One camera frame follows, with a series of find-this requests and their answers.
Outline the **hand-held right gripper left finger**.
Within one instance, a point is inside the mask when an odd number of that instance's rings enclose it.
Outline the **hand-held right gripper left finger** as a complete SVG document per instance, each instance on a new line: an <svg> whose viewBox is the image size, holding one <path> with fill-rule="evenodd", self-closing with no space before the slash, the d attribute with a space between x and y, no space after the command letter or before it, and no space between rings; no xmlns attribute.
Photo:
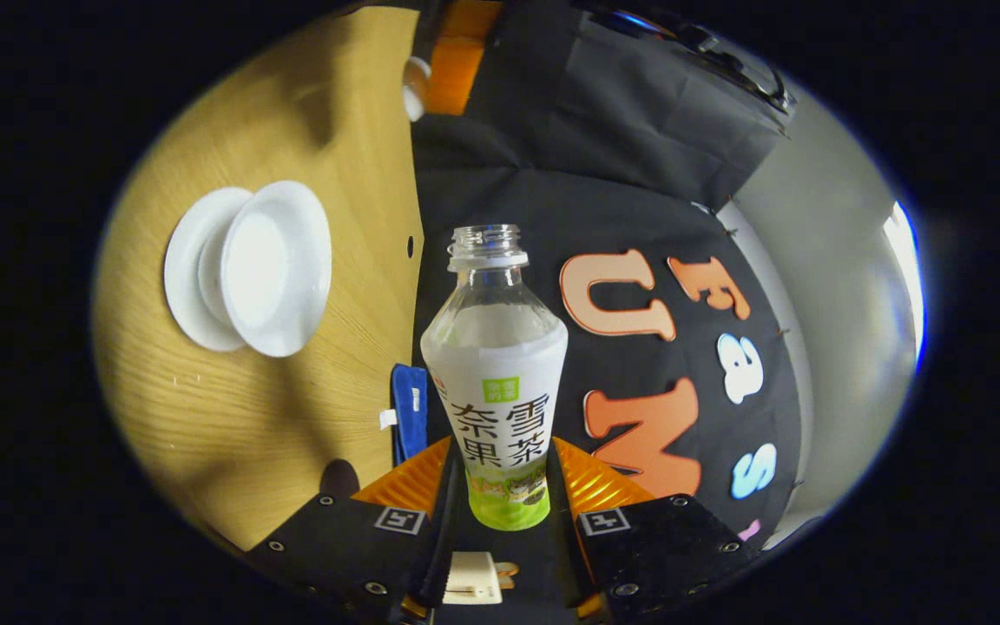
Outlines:
<svg viewBox="0 0 1000 625"><path fill-rule="evenodd" d="M329 622L429 622L450 569L457 448L444 437L352 496L320 493L247 560Z"/></svg>

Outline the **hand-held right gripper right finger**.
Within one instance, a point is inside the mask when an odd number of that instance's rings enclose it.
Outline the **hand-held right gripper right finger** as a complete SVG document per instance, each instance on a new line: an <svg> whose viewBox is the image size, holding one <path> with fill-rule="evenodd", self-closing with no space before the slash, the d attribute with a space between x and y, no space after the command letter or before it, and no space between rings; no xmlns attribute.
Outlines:
<svg viewBox="0 0 1000 625"><path fill-rule="evenodd" d="M579 622L682 622L763 557L694 496L655 496L575 444L552 439L551 522Z"/></svg>

